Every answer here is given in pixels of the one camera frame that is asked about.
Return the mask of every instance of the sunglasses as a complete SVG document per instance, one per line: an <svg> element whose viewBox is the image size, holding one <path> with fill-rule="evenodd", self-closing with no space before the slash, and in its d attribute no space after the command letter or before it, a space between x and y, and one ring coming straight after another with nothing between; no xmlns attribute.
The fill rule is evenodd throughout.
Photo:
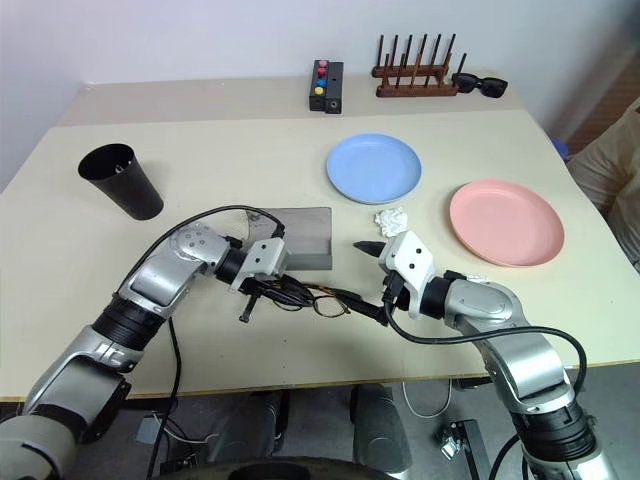
<svg viewBox="0 0 640 480"><path fill-rule="evenodd" d="M499 78L478 78L470 73L454 73L451 81L458 87L459 93L470 93L474 88L478 88L485 97L491 98L500 98L509 85Z"/></svg>

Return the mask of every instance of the table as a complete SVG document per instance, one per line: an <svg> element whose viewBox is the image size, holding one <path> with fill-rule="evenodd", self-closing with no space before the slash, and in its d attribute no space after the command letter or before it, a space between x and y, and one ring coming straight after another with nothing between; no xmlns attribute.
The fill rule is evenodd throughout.
<svg viewBox="0 0 640 480"><path fill-rule="evenodd" d="M45 135L0 195L1 400L28 393L162 232L232 203L331 207L333 270L296 276L376 303L384 274L351 244L380 240L374 213L403 206L439 273L484 274L507 285L532 324L575 335L591 365L640 359L640 277L512 91L498 101L477 93L378 100L374 81L353 77L345 79L344 115L329 116L306 111L308 79L254 81L256 91L243 96L247 82L89 87ZM325 173L328 152L361 132L386 133L414 148L423 178L411 195L385 207L367 206L332 187ZM134 148L161 193L165 208L156 218L130 219L77 175L88 151L111 142ZM449 199L461 185L486 178L532 188L556 209L566 231L557 258L533 268L503 268L458 242L448 222ZM223 235L246 235L240 214L208 223ZM215 279L197 280L174 317L183 393L483 373L472 345L410 344L358 314L327 319L259 301L246 325L237 319L246 300ZM405 314L398 320L415 334L456 335L438 320L415 322ZM577 363L570 345L550 340L566 365ZM165 327L129 378L137 396L170 390L173 355Z"/></svg>

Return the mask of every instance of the white wall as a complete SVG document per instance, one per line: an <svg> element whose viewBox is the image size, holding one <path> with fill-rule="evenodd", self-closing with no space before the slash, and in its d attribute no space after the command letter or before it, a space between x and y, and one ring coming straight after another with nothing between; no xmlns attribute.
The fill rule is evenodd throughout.
<svg viewBox="0 0 640 480"><path fill-rule="evenodd" d="M638 0L0 0L0 189L85 82L366 72L380 33L458 34L543 125Z"/></svg>

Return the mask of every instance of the black cup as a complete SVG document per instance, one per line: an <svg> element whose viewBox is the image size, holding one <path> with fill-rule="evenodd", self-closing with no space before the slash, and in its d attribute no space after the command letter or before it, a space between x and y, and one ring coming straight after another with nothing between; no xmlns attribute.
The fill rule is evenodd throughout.
<svg viewBox="0 0 640 480"><path fill-rule="evenodd" d="M82 159L78 173L136 220L149 220L164 207L128 145L112 143L96 148Z"/></svg>

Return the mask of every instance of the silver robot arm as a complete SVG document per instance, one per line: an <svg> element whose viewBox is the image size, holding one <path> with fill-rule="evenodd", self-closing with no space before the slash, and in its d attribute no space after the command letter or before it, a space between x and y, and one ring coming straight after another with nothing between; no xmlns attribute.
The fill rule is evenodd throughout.
<svg viewBox="0 0 640 480"><path fill-rule="evenodd" d="M198 274L243 291L247 279L279 275L286 257L281 238L245 253L200 222L175 232L40 377L22 414L0 424L0 479L64 478L77 444L108 428L130 390L123 374L135 368Z"/></svg>
<svg viewBox="0 0 640 480"><path fill-rule="evenodd" d="M464 335L530 326L517 296L506 287L470 282L459 274L436 277L433 256L413 232L392 238L379 264L401 277L412 318L444 318ZM542 334L508 335L474 345L538 480L618 478L576 402L560 357Z"/></svg>

